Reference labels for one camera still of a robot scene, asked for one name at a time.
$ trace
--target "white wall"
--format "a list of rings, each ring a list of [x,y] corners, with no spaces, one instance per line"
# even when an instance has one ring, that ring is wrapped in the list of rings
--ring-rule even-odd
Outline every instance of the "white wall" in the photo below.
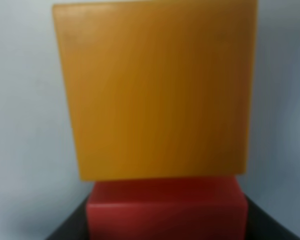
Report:
[[[91,189],[78,176],[53,2],[0,0],[0,240],[44,239]]]
[[[79,181],[53,3],[0,0],[0,240],[44,239],[91,189]],[[300,236],[300,0],[260,0],[249,158],[243,189]]]
[[[300,236],[300,0],[261,0],[244,191]]]

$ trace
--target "red cube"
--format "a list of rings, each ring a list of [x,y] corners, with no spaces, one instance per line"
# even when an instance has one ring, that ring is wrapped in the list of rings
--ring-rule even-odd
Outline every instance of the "red cube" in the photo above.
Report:
[[[235,177],[97,182],[91,240],[243,240],[248,205]]]

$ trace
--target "stacked blocks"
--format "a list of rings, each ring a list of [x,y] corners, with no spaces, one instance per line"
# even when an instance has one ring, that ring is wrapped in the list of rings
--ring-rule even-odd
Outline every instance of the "stacked blocks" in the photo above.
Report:
[[[256,12],[256,0],[53,8],[80,175],[98,181],[91,239],[243,239],[234,175],[246,166]]]

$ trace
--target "toy block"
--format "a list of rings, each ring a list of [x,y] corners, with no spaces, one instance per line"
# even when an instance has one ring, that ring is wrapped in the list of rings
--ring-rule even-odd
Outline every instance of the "toy block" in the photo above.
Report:
[[[242,174],[256,0],[56,5],[81,178]]]
[[[91,240],[243,240],[248,205],[235,177],[97,182]]]

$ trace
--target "orange cube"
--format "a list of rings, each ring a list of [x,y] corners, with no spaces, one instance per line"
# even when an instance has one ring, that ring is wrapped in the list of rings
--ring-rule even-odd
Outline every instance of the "orange cube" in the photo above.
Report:
[[[53,8],[83,180],[245,171],[256,0]]]

